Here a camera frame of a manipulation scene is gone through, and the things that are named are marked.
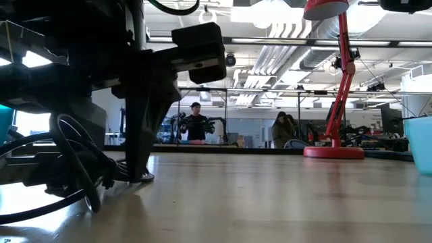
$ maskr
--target black cable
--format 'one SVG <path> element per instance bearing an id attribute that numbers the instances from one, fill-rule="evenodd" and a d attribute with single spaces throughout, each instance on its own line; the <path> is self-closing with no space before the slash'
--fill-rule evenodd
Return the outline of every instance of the black cable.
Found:
<path id="1" fill-rule="evenodd" d="M 363 65 L 364 65 L 364 67 L 369 71 L 369 73 L 371 73 L 372 74 L 372 76 L 373 76 L 373 78 L 375 79 L 375 80 L 378 80 L 378 78 L 373 74 L 373 72 L 369 69 L 369 67 L 367 67 L 367 65 L 363 62 L 363 60 L 361 59 L 361 58 L 359 58 L 359 60 L 363 63 Z M 384 86 L 384 88 L 385 88 L 385 90 L 387 91 L 387 92 L 389 92 L 390 93 L 390 95 L 393 97 L 393 98 L 395 98 L 395 100 L 397 100 L 407 111 L 409 111 L 409 112 L 411 112 L 411 114 L 413 114 L 415 117 L 417 117 L 416 116 L 416 114 L 414 114 L 411 110 L 409 110 L 408 108 L 407 108 L 407 106 L 405 106 L 404 104 L 403 104 L 403 102 L 401 102 L 400 101 L 400 99 L 398 99 L 398 98 L 396 98 L 395 96 L 394 96 L 394 94 L 390 91 L 390 90 L 388 90 L 385 86 Z"/>
<path id="2" fill-rule="evenodd" d="M 52 135 L 48 132 L 42 133 L 42 134 L 33 134 L 30 136 L 21 138 L 19 140 L 15 140 L 15 141 L 9 142 L 7 144 L 4 144 L 3 146 L 0 147 L 0 155 L 3 156 L 6 153 L 8 153 L 14 149 L 17 149 L 21 146 L 24 146 L 26 144 L 30 144 L 32 142 L 37 142 L 37 141 L 41 141 L 41 140 L 48 140 L 51 138 L 52 138 Z M 93 143 L 86 140 L 85 138 L 74 137 L 74 138 L 69 138 L 68 140 L 80 143 L 83 146 L 85 146 L 86 148 L 88 148 L 90 151 L 94 151 L 93 148 L 96 148 L 98 150 L 98 148 Z M 99 159 L 100 155 L 101 155 L 100 153 L 95 153 L 94 155 Z M 0 225 L 6 224 L 6 223 L 24 221 L 24 220 L 32 219 L 35 217 L 40 217 L 42 215 L 46 215 L 47 213 L 52 213 L 53 211 L 57 211 L 59 209 L 67 207 L 73 203 L 78 202 L 79 200 L 83 199 L 85 196 L 86 196 L 86 194 L 85 194 L 84 190 L 79 190 L 79 191 L 67 196 L 66 198 L 64 198 L 58 202 L 54 202 L 50 205 L 39 207 L 37 209 L 31 209 L 31 210 L 24 211 L 24 212 L 12 213 L 9 215 L 0 215 Z"/>
<path id="3" fill-rule="evenodd" d="M 0 215 L 0 225 L 7 223 L 15 223 L 19 221 L 33 219 L 40 217 L 48 213 L 52 213 L 69 205 L 72 205 L 86 196 L 84 190 L 79 190 L 58 202 L 54 202 L 50 205 L 39 207 L 37 209 L 31 209 L 24 212 L 12 213 L 9 215 Z"/>
<path id="4" fill-rule="evenodd" d="M 99 198 L 99 193 L 94 187 L 92 180 L 88 176 L 86 169 L 81 164 L 77 154 L 70 146 L 70 143 L 66 140 L 65 135 L 61 131 L 60 122 L 65 122 L 67 125 L 75 128 L 78 132 L 78 135 L 83 136 L 90 141 L 91 137 L 73 117 L 66 114 L 51 114 L 49 118 L 49 133 L 52 135 L 55 144 L 59 148 L 59 151 L 63 154 L 65 159 L 70 162 L 72 168 L 75 170 L 75 176 L 78 179 L 78 183 L 86 193 L 91 210 L 97 213 L 101 209 L 101 199 Z"/>
<path id="5" fill-rule="evenodd" d="M 59 123 L 63 122 L 69 125 L 79 136 L 68 136 L 67 138 L 64 136 L 61 131 Z M 63 154 L 65 159 L 69 160 L 75 170 L 77 171 L 77 177 L 79 178 L 79 183 L 83 189 L 67 196 L 66 198 L 54 202 L 50 205 L 46 205 L 43 207 L 39 207 L 37 209 L 31 209 L 29 211 L 24 211 L 20 213 L 13 213 L 9 215 L 0 215 L 0 225 L 6 223 L 13 223 L 23 220 L 32 219 L 35 217 L 40 217 L 42 215 L 46 215 L 47 213 L 52 213 L 53 211 L 59 210 L 61 208 L 67 207 L 84 197 L 90 201 L 90 206 L 92 211 L 97 212 L 101 207 L 101 201 L 99 198 L 99 194 L 94 187 L 94 184 L 90 177 L 88 176 L 85 168 L 82 166 L 78 156 L 75 151 L 70 146 L 69 142 L 76 142 L 86 147 L 90 152 L 94 154 L 94 156 L 99 160 L 108 165 L 109 173 L 103 175 L 103 182 L 110 182 L 110 184 L 104 184 L 106 188 L 111 187 L 113 184 L 114 173 L 118 172 L 117 169 L 122 169 L 122 173 L 116 174 L 116 176 L 124 176 L 125 180 L 128 180 L 129 173 L 128 170 L 124 169 L 120 163 L 116 163 L 113 159 L 108 158 L 91 140 L 91 137 L 88 135 L 86 130 L 72 117 L 64 114 L 55 115 L 53 114 L 50 117 L 50 129 L 49 133 L 42 134 L 33 134 L 27 137 L 20 138 L 19 140 L 15 140 L 0 146 L 0 155 L 3 156 L 10 151 L 17 149 L 26 144 L 30 144 L 32 142 L 37 142 L 40 140 L 49 140 L 53 139 L 59 148 L 60 152 Z M 152 182 L 154 180 L 154 175 L 151 173 L 144 174 L 141 182 Z"/>
<path id="6" fill-rule="evenodd" d="M 372 140 L 376 140 L 376 141 L 378 141 L 378 142 L 382 142 L 383 146 L 384 146 L 386 149 L 388 149 L 388 150 L 390 150 L 390 151 L 394 151 L 393 148 L 390 148 L 389 146 L 385 145 L 385 144 L 384 144 L 384 141 L 383 141 L 382 139 L 379 139 L 379 138 L 377 138 L 377 137 L 375 137 L 375 136 L 369 136 L 369 135 L 364 135 L 364 134 L 361 134 L 361 135 L 355 136 L 355 137 L 353 137 L 353 138 L 351 138 L 351 139 L 345 141 L 344 146 L 348 145 L 348 142 L 350 142 L 350 141 L 352 141 L 352 140 L 356 140 L 357 138 L 362 138 L 362 137 L 366 137 L 366 138 L 370 138 L 370 139 L 372 139 Z"/>
<path id="7" fill-rule="evenodd" d="M 157 9 L 161 10 L 162 12 L 175 15 L 175 16 L 187 16 L 195 12 L 200 7 L 200 0 L 196 0 L 195 5 L 193 5 L 188 9 L 172 9 L 170 7 L 163 5 L 157 0 L 148 0 L 148 2 L 151 3 L 153 6 L 155 6 Z"/>

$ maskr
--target cable bundle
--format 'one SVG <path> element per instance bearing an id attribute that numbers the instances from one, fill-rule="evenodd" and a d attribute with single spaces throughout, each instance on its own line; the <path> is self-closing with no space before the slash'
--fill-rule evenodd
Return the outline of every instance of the cable bundle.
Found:
<path id="1" fill-rule="evenodd" d="M 60 123 L 64 123 L 75 130 L 76 136 L 66 137 L 61 130 Z M 62 209 L 75 202 L 78 202 L 84 197 L 86 198 L 86 201 L 93 212 L 97 213 L 100 210 L 101 199 L 99 198 L 99 193 L 95 187 L 98 185 L 95 185 L 95 182 L 91 180 L 79 157 L 73 150 L 71 143 L 80 144 L 81 146 L 87 148 L 99 161 L 106 164 L 109 172 L 102 175 L 102 185 L 106 189 L 113 186 L 114 180 L 128 181 L 127 166 L 122 163 L 126 160 L 122 159 L 117 162 L 107 157 L 99 148 L 97 148 L 91 137 L 88 135 L 87 131 L 74 118 L 66 114 L 52 114 L 49 120 L 49 126 L 50 132 L 30 135 L 1 146 L 0 155 L 4 156 L 8 152 L 26 144 L 52 139 L 57 145 L 59 152 L 65 157 L 67 163 L 71 165 L 74 176 L 77 178 L 81 189 L 65 197 L 64 199 L 47 206 L 20 213 L 0 215 L 0 225 L 28 220 L 45 215 L 47 213 L 52 213 L 53 211 Z M 147 173 L 142 177 L 141 182 L 151 182 L 153 179 L 154 176 L 150 173 Z"/>

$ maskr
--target person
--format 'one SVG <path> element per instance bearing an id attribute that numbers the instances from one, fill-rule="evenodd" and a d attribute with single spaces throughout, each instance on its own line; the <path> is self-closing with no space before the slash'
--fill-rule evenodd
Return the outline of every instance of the person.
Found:
<path id="1" fill-rule="evenodd" d="M 296 123 L 296 121 L 294 121 L 292 115 L 288 114 L 286 115 L 286 117 L 288 118 L 288 121 L 290 121 L 292 125 L 292 138 L 303 140 L 304 138 L 303 131 L 300 130 L 300 134 L 298 134 L 298 124 Z"/>
<path id="2" fill-rule="evenodd" d="M 273 135 L 273 143 L 276 149 L 283 149 L 285 143 L 292 138 L 293 126 L 285 112 L 281 111 L 277 114 L 276 120 L 271 127 Z"/>
<path id="3" fill-rule="evenodd" d="M 193 102 L 190 106 L 192 110 L 192 115 L 189 115 L 185 118 L 186 121 L 188 121 L 189 126 L 182 125 L 181 131 L 182 133 L 186 133 L 186 130 L 189 131 L 188 133 L 188 140 L 205 140 L 205 130 L 203 123 L 207 121 L 207 117 L 200 114 L 201 112 L 201 105 L 198 102 Z"/>

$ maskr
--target computer monitor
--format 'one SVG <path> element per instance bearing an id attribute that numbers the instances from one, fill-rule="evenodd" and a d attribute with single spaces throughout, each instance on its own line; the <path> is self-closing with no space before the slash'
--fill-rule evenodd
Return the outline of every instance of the computer monitor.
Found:
<path id="1" fill-rule="evenodd" d="M 390 104 L 381 106 L 381 119 L 383 121 L 383 132 L 404 135 L 404 123 L 402 122 L 402 111 L 391 109 Z"/>

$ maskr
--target man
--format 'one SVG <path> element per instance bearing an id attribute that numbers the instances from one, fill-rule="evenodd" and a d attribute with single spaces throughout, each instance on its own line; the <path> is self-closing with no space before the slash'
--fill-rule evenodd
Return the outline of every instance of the man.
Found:
<path id="1" fill-rule="evenodd" d="M 207 118 L 200 115 L 201 105 L 198 102 L 193 102 L 190 108 L 192 109 L 192 115 L 185 118 L 188 125 L 182 125 L 182 133 L 186 133 L 186 130 L 189 131 L 188 140 L 205 140 L 204 123 Z"/>

